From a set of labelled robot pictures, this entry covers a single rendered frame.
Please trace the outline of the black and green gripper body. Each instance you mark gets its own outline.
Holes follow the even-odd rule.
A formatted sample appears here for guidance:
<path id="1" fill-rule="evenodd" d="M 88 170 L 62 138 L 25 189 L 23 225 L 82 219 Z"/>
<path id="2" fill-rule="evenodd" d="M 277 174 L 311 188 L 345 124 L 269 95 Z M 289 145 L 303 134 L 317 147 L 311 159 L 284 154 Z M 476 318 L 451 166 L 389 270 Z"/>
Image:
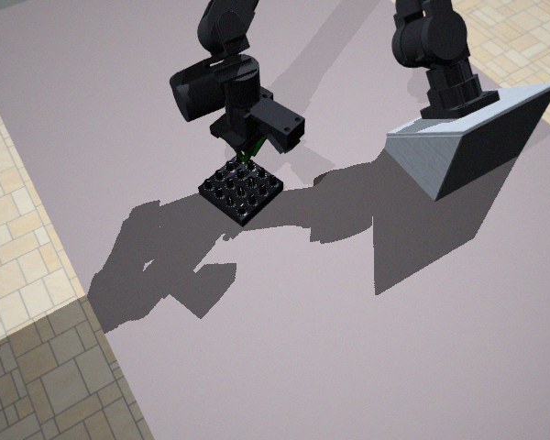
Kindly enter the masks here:
<path id="1" fill-rule="evenodd" d="M 259 99 L 255 103 L 253 102 L 251 104 L 246 104 L 246 105 L 231 104 L 227 100 L 225 100 L 225 113 L 210 125 L 211 135 L 213 135 L 216 138 L 219 138 L 219 137 L 222 138 L 226 142 L 230 143 L 231 148 L 237 151 L 240 151 L 240 150 L 243 152 L 249 151 L 257 142 L 259 142 L 264 137 L 264 135 L 262 134 L 261 131 L 259 131 L 250 140 L 245 140 L 239 135 L 237 135 L 236 133 L 232 132 L 228 107 L 231 106 L 236 109 L 250 108 L 259 102 L 260 97 L 261 95 L 259 96 Z"/>

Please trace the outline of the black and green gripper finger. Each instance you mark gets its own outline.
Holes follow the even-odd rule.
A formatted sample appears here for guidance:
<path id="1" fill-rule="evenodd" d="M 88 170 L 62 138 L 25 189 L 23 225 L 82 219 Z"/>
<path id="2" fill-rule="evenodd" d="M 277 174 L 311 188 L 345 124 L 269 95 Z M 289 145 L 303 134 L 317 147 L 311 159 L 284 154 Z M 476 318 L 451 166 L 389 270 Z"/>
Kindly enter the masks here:
<path id="1" fill-rule="evenodd" d="M 253 157 L 255 157 L 257 155 L 257 153 L 259 152 L 259 149 L 261 148 L 261 146 L 263 145 L 263 143 L 266 141 L 266 137 L 264 136 L 259 142 L 257 142 L 256 144 L 256 147 L 255 147 L 255 150 L 252 154 Z"/>
<path id="2" fill-rule="evenodd" d="M 257 144 L 255 144 L 249 151 L 247 152 L 244 152 L 244 155 L 242 153 L 242 151 L 237 151 L 234 149 L 234 151 L 236 152 L 236 154 L 238 155 L 238 157 L 241 159 L 241 161 L 245 162 L 246 164 L 248 164 L 254 150 L 255 150 L 255 147 L 257 146 Z"/>

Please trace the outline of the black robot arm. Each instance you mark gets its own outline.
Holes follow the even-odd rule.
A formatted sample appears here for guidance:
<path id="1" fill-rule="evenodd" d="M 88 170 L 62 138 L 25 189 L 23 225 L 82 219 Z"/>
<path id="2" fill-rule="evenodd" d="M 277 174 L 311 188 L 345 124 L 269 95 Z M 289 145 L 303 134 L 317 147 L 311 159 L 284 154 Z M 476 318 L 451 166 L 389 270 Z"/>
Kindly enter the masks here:
<path id="1" fill-rule="evenodd" d="M 273 101 L 273 93 L 260 86 L 258 61 L 238 54 L 250 48 L 246 34 L 258 2 L 211 0 L 197 36 L 212 57 L 172 75 L 170 87 L 187 122 L 224 108 L 225 100 L 249 105 L 261 95 L 252 107 L 228 106 L 231 131 L 245 140 L 261 131 L 285 154 L 301 142 L 305 118 Z M 420 110 L 422 119 L 459 119 L 500 100 L 498 90 L 482 91 L 478 74 L 472 73 L 467 26 L 451 0 L 396 0 L 395 6 L 391 47 L 396 61 L 431 69 L 426 71 L 430 105 Z"/>

